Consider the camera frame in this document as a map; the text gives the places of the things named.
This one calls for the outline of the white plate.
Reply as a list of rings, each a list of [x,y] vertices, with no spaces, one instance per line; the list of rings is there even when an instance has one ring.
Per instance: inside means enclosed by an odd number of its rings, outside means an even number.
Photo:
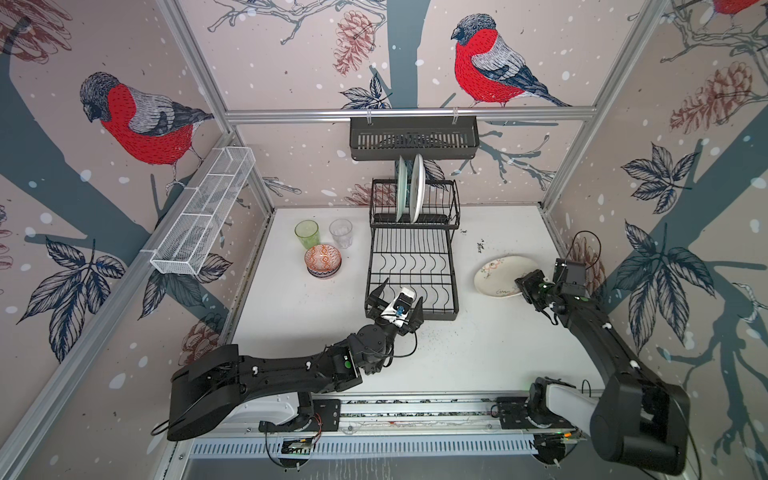
[[[511,255],[497,258],[484,264],[474,276],[474,286],[478,293],[493,297],[507,298],[521,294],[515,280],[538,270],[539,265],[533,259]]]
[[[409,197],[409,215],[410,223],[415,224],[422,211],[424,195],[426,189],[426,171],[424,158],[417,154],[411,176],[410,197]]]

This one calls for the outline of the clear drinking glass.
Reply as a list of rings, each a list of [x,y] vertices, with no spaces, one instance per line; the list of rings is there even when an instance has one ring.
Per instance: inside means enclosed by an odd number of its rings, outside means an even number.
[[[346,218],[334,220],[329,225],[333,240],[341,249],[347,249],[353,244],[353,224]]]

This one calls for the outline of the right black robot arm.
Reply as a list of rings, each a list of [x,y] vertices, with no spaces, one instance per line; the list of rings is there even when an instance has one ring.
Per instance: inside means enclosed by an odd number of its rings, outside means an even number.
[[[553,280],[541,270],[516,279],[527,303],[581,343],[604,383],[599,398],[560,380],[539,377],[526,403],[533,424],[562,418],[585,433],[605,461],[678,476],[686,467],[690,400],[680,386],[644,366],[589,298],[585,267],[558,259]]]

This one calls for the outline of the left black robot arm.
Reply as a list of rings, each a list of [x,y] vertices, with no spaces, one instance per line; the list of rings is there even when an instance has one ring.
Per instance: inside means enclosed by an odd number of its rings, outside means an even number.
[[[263,359],[218,347],[171,377],[167,439],[183,441],[215,429],[239,405],[282,394],[343,392],[387,368],[397,336],[415,334],[424,322],[424,298],[403,287],[394,300],[382,298],[386,283],[365,300],[372,323],[314,355]]]

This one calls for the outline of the black two-tier dish rack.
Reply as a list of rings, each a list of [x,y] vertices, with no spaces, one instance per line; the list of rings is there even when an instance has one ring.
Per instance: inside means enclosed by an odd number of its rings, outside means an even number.
[[[424,318],[453,321],[459,313],[452,240],[460,226],[457,185],[449,180],[426,182],[421,211],[397,217],[397,182],[376,179],[369,201],[370,258],[366,289],[385,307],[406,287],[423,300]]]

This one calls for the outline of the pale green plate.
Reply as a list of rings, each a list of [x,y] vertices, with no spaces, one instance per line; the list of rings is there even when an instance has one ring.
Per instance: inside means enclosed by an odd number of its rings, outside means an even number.
[[[405,210],[408,193],[408,172],[406,162],[400,157],[397,162],[397,188],[396,188],[396,215],[395,222],[399,222]]]

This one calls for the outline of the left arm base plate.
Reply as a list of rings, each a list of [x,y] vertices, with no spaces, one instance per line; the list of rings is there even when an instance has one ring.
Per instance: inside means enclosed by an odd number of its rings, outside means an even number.
[[[336,399],[312,400],[307,405],[299,406],[298,415],[287,422],[275,425],[261,421],[260,433],[284,432],[337,432],[341,419],[341,401]]]

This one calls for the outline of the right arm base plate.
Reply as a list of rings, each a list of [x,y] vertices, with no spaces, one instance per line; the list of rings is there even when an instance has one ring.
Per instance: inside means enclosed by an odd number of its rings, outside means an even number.
[[[576,430],[574,425],[557,415],[530,413],[526,397],[498,397],[491,412],[502,430]]]

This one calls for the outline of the aluminium mounting rail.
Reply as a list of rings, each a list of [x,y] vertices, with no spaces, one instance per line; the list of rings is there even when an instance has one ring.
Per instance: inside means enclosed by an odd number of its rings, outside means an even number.
[[[598,404],[596,397],[588,397],[563,385],[553,389],[555,404],[545,403],[542,394],[526,397],[530,413],[554,414],[564,418],[576,429],[587,431],[591,415]],[[181,441],[203,436],[221,424],[251,425],[258,428],[261,421],[280,425],[295,418],[300,405],[312,400],[336,399],[341,401],[341,419],[337,432],[353,433],[379,425],[383,428],[400,427],[416,429],[446,428],[465,422],[474,425],[484,420],[493,429],[500,428],[492,416],[491,407],[497,399],[477,396],[446,397],[314,397],[309,393],[288,393],[262,397],[239,406],[225,403],[218,406],[210,399],[194,401],[182,406],[172,401],[167,435],[171,441]]]

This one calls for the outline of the black hanging wall basket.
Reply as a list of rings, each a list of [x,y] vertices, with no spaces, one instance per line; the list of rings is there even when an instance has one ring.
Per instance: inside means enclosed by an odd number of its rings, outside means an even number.
[[[373,117],[350,121],[350,152],[357,161],[473,159],[480,147],[475,117]]]

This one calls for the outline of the horizontal aluminium frame bar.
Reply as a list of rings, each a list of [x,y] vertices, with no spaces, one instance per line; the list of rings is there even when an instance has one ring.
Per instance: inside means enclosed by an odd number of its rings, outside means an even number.
[[[576,107],[504,107],[504,108],[422,108],[422,109],[363,109],[363,110],[232,110],[224,118],[231,125],[298,124],[348,122],[352,118],[427,118],[475,117],[479,121],[587,121],[594,118],[597,108]]]

